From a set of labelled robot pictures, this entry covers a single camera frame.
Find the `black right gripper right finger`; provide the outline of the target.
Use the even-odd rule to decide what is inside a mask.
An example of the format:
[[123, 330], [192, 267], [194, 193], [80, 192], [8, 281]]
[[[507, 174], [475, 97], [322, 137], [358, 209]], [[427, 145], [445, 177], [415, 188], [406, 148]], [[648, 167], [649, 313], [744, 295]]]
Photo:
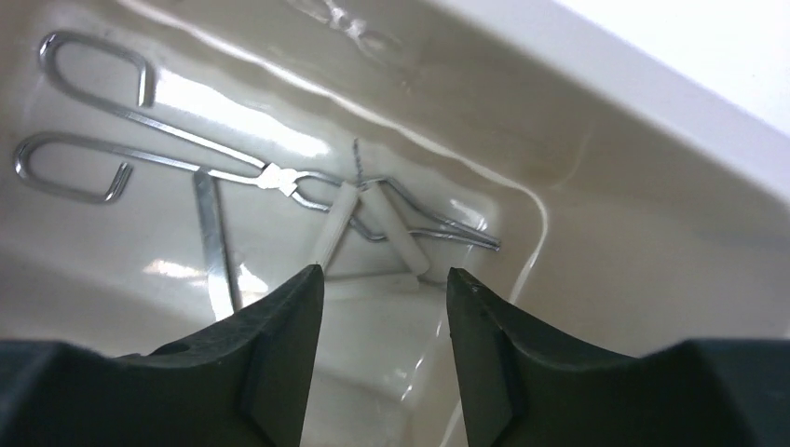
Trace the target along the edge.
[[785, 446], [789, 344], [697, 338], [640, 358], [562, 332], [467, 270], [446, 309], [471, 446]]

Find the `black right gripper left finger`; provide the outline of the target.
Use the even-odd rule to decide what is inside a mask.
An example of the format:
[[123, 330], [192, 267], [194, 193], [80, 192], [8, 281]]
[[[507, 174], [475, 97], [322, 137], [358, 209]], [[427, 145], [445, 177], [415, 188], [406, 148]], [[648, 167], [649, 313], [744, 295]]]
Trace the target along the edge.
[[324, 303], [309, 265], [264, 299], [148, 355], [1, 345], [5, 446], [297, 446]]

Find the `metal tweezers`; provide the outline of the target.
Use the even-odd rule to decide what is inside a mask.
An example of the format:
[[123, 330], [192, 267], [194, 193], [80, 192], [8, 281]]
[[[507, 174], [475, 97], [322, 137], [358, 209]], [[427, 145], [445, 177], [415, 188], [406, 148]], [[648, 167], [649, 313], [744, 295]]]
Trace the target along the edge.
[[234, 266], [225, 240], [225, 225], [215, 179], [205, 170], [193, 174], [206, 288], [217, 321], [229, 318], [241, 308]]

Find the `clay pipe triangle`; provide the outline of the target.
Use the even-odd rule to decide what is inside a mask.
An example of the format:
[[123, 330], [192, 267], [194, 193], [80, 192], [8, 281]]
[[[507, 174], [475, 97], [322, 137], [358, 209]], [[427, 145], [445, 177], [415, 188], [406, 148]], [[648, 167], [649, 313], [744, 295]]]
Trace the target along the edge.
[[329, 208], [309, 260], [323, 269], [327, 268], [346, 229], [356, 225], [365, 239], [390, 243], [409, 271], [330, 279], [325, 284], [326, 297], [331, 301], [341, 301], [416, 293], [419, 291], [418, 277], [429, 270], [430, 260], [415, 242], [404, 219], [386, 198], [382, 188], [376, 181], [363, 178], [358, 140], [354, 141], [352, 151], [356, 182], [341, 182], [338, 197]]

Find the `beige plastic tub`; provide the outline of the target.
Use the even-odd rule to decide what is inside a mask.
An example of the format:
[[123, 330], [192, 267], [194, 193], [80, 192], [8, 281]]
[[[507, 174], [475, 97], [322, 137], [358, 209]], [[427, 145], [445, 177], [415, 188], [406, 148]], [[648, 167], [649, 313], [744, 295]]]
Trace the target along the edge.
[[355, 140], [430, 268], [331, 301], [330, 279], [409, 271], [346, 229], [297, 446], [471, 446], [453, 268], [632, 358], [789, 344], [789, 165], [768, 188], [722, 156], [788, 138], [552, 2], [527, 13], [549, 40], [521, 49], [435, 1], [3, 2], [1, 345], [148, 355], [218, 322], [199, 170], [238, 311], [264, 299], [314, 264]]

